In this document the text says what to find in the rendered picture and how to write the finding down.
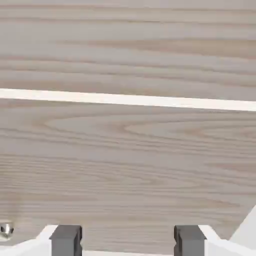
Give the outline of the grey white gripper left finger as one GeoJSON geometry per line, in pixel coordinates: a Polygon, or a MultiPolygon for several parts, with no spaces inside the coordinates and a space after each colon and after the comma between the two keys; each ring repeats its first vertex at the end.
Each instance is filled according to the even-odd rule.
{"type": "Polygon", "coordinates": [[[82,237],[80,225],[47,225],[36,238],[0,246],[0,256],[83,256],[82,237]]]}

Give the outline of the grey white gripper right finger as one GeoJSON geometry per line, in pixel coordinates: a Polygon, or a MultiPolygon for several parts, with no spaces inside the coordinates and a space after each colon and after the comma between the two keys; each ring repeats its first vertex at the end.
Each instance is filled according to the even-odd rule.
{"type": "Polygon", "coordinates": [[[174,256],[256,256],[250,249],[218,236],[209,225],[175,225],[174,256]]]}

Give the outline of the light wood cabinet door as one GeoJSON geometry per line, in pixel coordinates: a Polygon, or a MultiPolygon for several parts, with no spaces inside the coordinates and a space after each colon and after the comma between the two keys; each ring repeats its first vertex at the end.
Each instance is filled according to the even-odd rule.
{"type": "Polygon", "coordinates": [[[256,112],[0,99],[9,245],[51,224],[90,251],[170,254],[174,225],[229,239],[256,205],[256,112]]]}
{"type": "Polygon", "coordinates": [[[256,0],[0,0],[0,88],[256,101],[256,0]]]}

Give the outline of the light wood cabinet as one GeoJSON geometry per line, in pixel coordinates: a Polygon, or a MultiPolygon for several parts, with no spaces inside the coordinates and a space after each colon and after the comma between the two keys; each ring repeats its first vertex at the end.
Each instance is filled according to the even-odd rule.
{"type": "MultiPolygon", "coordinates": [[[[251,100],[33,90],[3,87],[0,87],[0,100],[68,102],[93,105],[121,105],[256,113],[256,101],[251,100]]],[[[9,244],[10,240],[0,241],[0,246],[15,245],[9,244]]]]}

